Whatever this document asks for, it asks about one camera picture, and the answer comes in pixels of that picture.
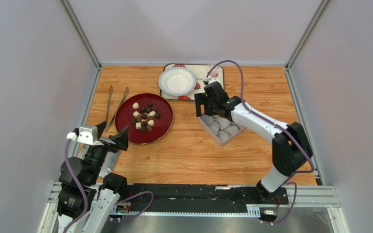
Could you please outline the pink chocolate tin box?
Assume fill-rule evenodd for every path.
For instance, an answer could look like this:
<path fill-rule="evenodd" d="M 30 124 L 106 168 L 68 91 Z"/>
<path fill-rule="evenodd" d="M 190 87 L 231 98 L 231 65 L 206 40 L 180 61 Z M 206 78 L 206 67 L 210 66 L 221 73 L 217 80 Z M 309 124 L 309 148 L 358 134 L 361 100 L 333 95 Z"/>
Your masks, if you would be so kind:
<path fill-rule="evenodd" d="M 199 125 L 219 147 L 227 145 L 247 129 L 218 115 L 200 116 Z"/>

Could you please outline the metal serving tongs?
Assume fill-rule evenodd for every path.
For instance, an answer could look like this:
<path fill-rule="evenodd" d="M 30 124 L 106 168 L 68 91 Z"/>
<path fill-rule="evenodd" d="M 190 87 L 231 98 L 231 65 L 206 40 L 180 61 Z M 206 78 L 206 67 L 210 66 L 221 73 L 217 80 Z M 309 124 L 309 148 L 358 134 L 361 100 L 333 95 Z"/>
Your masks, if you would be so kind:
<path fill-rule="evenodd" d="M 107 102 L 107 112 L 106 112 L 106 128 L 105 130 L 108 131 L 112 124 L 114 123 L 114 119 L 117 113 L 118 108 L 123 104 L 123 102 L 127 99 L 129 95 L 129 87 L 126 87 L 124 89 L 122 97 L 119 99 L 119 101 L 113 100 L 113 87 L 109 86 L 109 94 L 108 94 L 108 102 Z"/>

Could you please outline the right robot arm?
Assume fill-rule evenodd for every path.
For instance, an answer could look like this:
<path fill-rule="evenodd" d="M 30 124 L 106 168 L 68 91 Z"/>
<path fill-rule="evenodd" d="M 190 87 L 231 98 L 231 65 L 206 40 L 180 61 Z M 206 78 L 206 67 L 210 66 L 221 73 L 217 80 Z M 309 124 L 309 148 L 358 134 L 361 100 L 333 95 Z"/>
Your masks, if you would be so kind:
<path fill-rule="evenodd" d="M 242 97 L 229 97 L 219 82 L 206 85 L 195 94 L 196 115 L 219 116 L 238 123 L 263 137 L 272 146 L 272 168 L 256 185 L 259 199 L 272 199 L 277 190 L 301 173 L 309 163 L 314 171 L 312 148 L 300 123 L 287 124 L 251 107 Z"/>

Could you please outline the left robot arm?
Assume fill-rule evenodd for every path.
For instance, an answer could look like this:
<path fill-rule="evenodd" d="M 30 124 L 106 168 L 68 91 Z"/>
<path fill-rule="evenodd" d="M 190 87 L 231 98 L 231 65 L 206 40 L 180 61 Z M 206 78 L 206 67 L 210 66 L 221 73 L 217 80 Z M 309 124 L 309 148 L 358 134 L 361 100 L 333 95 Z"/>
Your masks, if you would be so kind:
<path fill-rule="evenodd" d="M 114 173 L 103 178 L 99 189 L 92 188 L 107 154 L 126 151 L 129 145 L 129 126 L 107 138 L 102 137 L 105 127 L 103 121 L 67 134 L 57 205 L 60 233 L 101 232 L 112 208 L 128 195 L 127 179 Z"/>

